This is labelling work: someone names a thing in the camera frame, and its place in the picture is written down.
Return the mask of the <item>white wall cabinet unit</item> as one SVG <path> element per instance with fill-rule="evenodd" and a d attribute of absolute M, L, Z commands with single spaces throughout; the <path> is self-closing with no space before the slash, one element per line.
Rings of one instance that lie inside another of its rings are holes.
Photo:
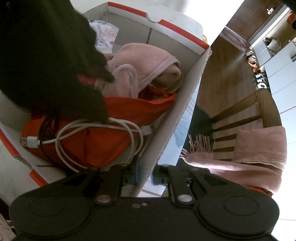
<path fill-rule="evenodd" d="M 260 73 L 256 89 L 268 90 L 280 113 L 295 108 L 295 14 L 286 8 L 252 45 Z"/>

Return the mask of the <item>black drawstring pouch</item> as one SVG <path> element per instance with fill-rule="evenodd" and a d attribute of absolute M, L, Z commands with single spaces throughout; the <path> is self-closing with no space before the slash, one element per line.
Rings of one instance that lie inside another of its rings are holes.
<path fill-rule="evenodd" d="M 79 80 L 114 80 L 95 40 L 70 1 L 1 1 L 1 92 L 47 119 L 106 122 L 102 93 Z"/>

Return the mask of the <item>brown entrance door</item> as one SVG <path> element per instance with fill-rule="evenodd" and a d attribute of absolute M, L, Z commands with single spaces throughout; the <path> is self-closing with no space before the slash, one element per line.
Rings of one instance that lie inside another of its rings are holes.
<path fill-rule="evenodd" d="M 268 14 L 268 10 L 276 11 L 282 6 L 282 1 L 278 0 L 245 0 L 226 26 L 249 40 L 273 14 Z"/>

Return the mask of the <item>red cloth on chair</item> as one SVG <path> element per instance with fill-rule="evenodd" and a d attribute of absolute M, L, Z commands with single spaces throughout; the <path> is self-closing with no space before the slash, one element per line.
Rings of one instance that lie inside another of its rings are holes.
<path fill-rule="evenodd" d="M 269 197 L 272 197 L 273 196 L 273 193 L 272 192 L 270 192 L 268 190 L 265 190 L 265 189 L 262 189 L 262 188 L 259 188 L 259 187 L 253 187 L 253 186 L 251 186 L 250 189 L 255 190 L 257 192 L 260 192 L 260 193 L 263 193 L 263 194 L 266 194 Z"/>

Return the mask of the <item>red and white cardboard box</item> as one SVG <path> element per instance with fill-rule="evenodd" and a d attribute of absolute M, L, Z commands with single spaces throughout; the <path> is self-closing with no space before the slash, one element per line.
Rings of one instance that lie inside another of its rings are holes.
<path fill-rule="evenodd" d="M 139 156 L 137 196 L 158 161 L 175 164 L 211 55 L 201 35 L 140 8 L 1 1 L 1 199 Z"/>

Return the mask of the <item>cartoon printed face mask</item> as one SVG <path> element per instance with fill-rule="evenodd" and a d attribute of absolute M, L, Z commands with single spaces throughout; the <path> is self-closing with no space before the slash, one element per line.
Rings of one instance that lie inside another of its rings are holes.
<path fill-rule="evenodd" d="M 95 47 L 97 49 L 111 49 L 119 28 L 103 20 L 89 20 L 88 22 L 96 33 Z"/>

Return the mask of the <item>pink fleece garment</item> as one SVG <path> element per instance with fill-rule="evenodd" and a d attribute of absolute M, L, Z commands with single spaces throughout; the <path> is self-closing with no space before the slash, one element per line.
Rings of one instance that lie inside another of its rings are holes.
<path fill-rule="evenodd" d="M 104 97 L 138 98 L 146 87 L 175 92 L 184 80 L 178 59 L 152 45 L 126 44 L 117 53 L 106 54 L 106 58 L 114 82 L 98 79 L 94 84 Z"/>

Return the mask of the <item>wooden chair beside table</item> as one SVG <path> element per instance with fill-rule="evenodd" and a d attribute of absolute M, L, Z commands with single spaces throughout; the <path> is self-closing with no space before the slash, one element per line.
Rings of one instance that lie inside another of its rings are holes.
<path fill-rule="evenodd" d="M 255 91 L 214 117 L 196 106 L 184 149 L 194 150 L 193 142 L 198 140 L 196 149 L 230 162 L 238 130 L 256 122 L 262 123 L 264 128 L 282 125 L 278 108 L 266 89 Z"/>

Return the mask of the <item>red cloth bag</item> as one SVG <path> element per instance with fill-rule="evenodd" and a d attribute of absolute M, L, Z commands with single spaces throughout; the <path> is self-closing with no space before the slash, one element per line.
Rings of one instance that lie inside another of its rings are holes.
<path fill-rule="evenodd" d="M 128 161 L 141 151 L 150 126 L 176 97 L 155 87 L 146 87 L 138 98 L 107 97 L 109 123 L 35 119 L 23 127 L 21 143 L 36 156 L 75 172 L 106 168 L 123 154 Z"/>

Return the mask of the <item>pink fringed scarf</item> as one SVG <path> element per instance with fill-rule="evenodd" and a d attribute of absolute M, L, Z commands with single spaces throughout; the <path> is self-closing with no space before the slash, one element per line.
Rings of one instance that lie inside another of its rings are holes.
<path fill-rule="evenodd" d="M 189 150 L 180 157 L 189 165 L 205 168 L 210 173 L 237 184 L 275 194 L 287 162 L 287 137 L 283 126 L 239 130 L 233 157 L 229 161 L 213 159 L 209 137 L 189 139 Z"/>

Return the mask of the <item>shoes on floor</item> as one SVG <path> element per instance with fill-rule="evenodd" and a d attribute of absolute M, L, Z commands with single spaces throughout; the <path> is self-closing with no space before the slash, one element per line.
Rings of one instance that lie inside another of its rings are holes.
<path fill-rule="evenodd" d="M 269 82 L 266 72 L 261 70 L 257 64 L 257 58 L 252 51 L 245 53 L 247 57 L 247 63 L 251 67 L 256 80 L 256 86 L 258 89 L 269 89 Z"/>

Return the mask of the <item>red patterned doormat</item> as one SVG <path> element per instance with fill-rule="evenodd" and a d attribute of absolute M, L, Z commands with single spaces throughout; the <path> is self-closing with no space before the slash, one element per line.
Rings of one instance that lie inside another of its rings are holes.
<path fill-rule="evenodd" d="M 243 53 L 246 53 L 249 50 L 248 42 L 227 26 L 225 26 L 219 36 L 228 41 L 230 44 L 234 45 Z"/>

